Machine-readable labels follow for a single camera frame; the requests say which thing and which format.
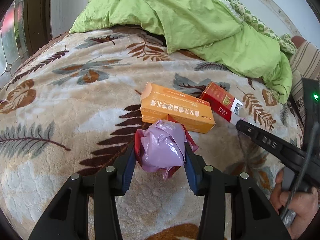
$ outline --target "striped pillow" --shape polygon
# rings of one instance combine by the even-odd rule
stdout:
[[[291,94],[299,110],[303,124],[306,121],[306,111],[303,101],[302,77],[317,79],[320,82],[320,53],[319,49],[308,41],[302,43],[297,52],[291,57],[292,69]]]

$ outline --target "plush blanket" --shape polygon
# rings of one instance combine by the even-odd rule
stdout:
[[[301,145],[302,125],[289,103],[279,104],[265,85],[223,65],[180,50],[171,55],[138,28],[116,26],[68,34],[23,64],[1,90],[0,208],[23,239],[54,195],[78,172],[95,174],[132,142],[141,122],[140,93],[153,82],[199,96],[215,82],[244,103],[240,116]],[[196,152],[221,171],[246,171],[269,196],[278,159],[254,145],[214,113],[207,134],[190,132]],[[131,187],[116,199],[124,239],[195,239],[203,198],[189,189],[183,169],[171,179],[136,166]],[[89,233],[93,206],[89,203]],[[226,238],[230,238],[227,202]]]

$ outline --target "screw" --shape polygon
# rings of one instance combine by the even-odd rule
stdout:
[[[114,166],[106,167],[106,172],[113,172],[116,168]]]
[[[204,166],[204,170],[211,172],[211,171],[213,171],[213,167],[211,165],[206,165],[206,166]]]
[[[241,172],[240,173],[240,177],[243,178],[243,179],[247,179],[247,178],[249,178],[249,174],[246,173],[246,172]]]
[[[74,174],[72,174],[72,175],[70,176],[70,178],[71,178],[72,180],[78,179],[79,177],[80,177],[80,175],[79,175],[78,173],[74,173]]]

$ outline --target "blanket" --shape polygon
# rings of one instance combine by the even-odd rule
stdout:
[[[292,85],[288,59],[279,43],[243,21],[225,0],[89,0],[71,33],[135,24],[164,35],[168,53],[188,49],[225,64],[233,73],[262,77],[285,103]]]
[[[240,116],[300,147],[303,129],[289,103],[265,85],[187,50],[171,55],[138,28],[116,26],[68,34],[22,65],[0,91],[0,208],[27,240],[54,195],[78,172],[95,174],[123,154],[141,121],[140,93],[153,82],[198,97],[215,82],[244,103]],[[207,134],[190,132],[197,154],[229,174],[246,171],[266,196],[282,164],[217,114]],[[227,197],[226,239],[230,239]],[[89,235],[93,233],[89,201]],[[183,169],[171,179],[136,165],[131,186],[116,199],[124,239],[196,239],[203,198]]]

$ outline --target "red cigarette pack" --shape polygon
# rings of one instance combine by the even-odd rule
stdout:
[[[216,83],[211,82],[202,92],[200,99],[209,102],[211,109],[228,122],[236,125],[240,120],[238,111],[243,106],[242,102]]]

